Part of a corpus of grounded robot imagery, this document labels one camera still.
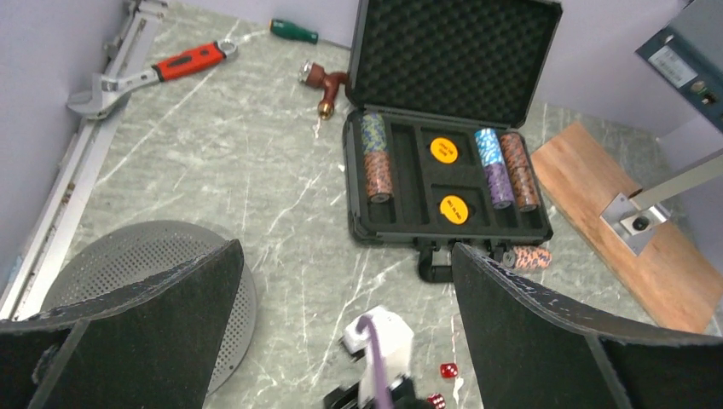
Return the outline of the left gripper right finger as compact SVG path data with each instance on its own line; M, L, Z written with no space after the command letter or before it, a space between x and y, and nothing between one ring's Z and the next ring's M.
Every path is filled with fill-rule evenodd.
M722 340L626 319L452 251L460 315L487 408L719 408Z

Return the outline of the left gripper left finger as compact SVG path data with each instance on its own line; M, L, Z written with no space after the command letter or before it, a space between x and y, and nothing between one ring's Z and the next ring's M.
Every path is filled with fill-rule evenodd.
M2 407L202 407L243 267L232 239L107 294L3 320Z

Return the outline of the orange chip stack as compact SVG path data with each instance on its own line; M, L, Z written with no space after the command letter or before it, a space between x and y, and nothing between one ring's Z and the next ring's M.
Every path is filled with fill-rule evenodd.
M502 264L507 268L534 270L547 268L552 261L552 253L542 247L514 246L502 257Z

